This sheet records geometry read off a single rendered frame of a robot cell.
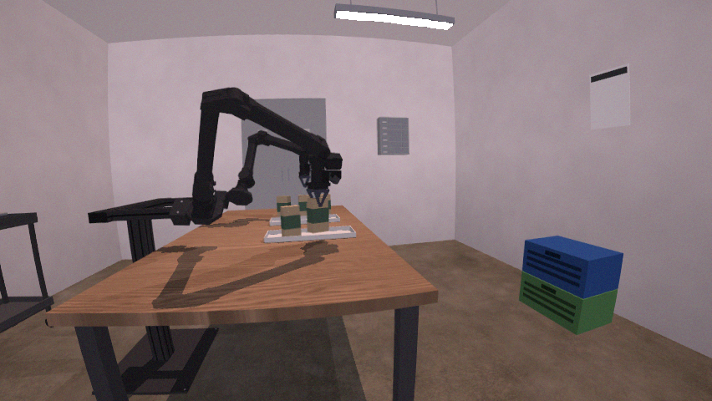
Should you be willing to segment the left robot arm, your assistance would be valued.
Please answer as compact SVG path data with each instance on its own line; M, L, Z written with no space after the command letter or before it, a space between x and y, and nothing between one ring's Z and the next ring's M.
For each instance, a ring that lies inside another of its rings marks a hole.
M299 156L299 163L310 163L310 164L304 164L304 170L305 171L310 171L310 165L311 165L311 157L313 155L309 152L307 152L304 148L301 148L301 146L294 144L291 141L288 140L283 140L274 136L271 136L268 134L266 131L259 130L256 134L248 136L248 147L247 147L247 155L245 159L245 164L244 167L242 168L242 171L239 172L238 177L240 180L237 182L237 186L235 188L243 188L245 190L248 190L249 188L252 188L255 184L255 180L253 179L253 164L254 164L254 159L255 159L255 154L257 151L257 146L258 145L273 145L285 150L292 151L293 153L300 155ZM256 140L255 140L256 139ZM265 142L265 143L264 143ZM250 171L252 175L250 175ZM248 188L247 188L248 187Z

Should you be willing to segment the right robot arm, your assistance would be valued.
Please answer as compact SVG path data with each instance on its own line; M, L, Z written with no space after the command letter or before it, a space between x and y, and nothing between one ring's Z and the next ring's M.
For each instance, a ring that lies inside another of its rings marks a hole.
M194 176L192 190L193 210L191 216L194 219L211 219L216 206L217 197L213 195L216 192L213 187L216 185L216 181L214 181L212 167L219 113L230 113L242 120L249 119L301 146L313 155L311 157L311 169L319 170L325 167L326 170L341 170L342 168L343 159L341 155L339 153L331 153L324 138L307 132L305 129L272 112L239 88L232 87L203 92L197 174L195 173Z

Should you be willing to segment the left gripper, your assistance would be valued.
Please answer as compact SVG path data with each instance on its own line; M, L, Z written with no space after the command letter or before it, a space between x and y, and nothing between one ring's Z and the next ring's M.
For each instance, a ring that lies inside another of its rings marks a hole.
M304 187L304 188L307 188L307 186L304 185L303 178L307 178L307 179L306 179L306 182L309 182L310 176L308 176L308 175L310 175L310 171L309 171L309 172L302 172L302 171L305 171L305 170L304 170L304 164L308 164L308 163L299 164L300 172L298 172L298 173L299 173L299 179L300 179L300 181L302 182L303 187Z

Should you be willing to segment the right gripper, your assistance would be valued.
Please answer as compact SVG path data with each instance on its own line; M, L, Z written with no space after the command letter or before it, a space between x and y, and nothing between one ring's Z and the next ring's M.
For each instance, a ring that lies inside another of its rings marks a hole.
M322 170L324 169L319 169L319 170L311 170L311 182L307 183L305 182L305 185L308 184L307 188L307 193L309 194L310 198L313 198L312 192L314 192L314 195L316 197L318 207L322 207L323 203L329 193L329 186L331 186L331 183L322 183ZM322 183L322 184L315 184L315 183ZM317 189L315 189L317 188ZM319 197L323 194L322 201L320 202Z

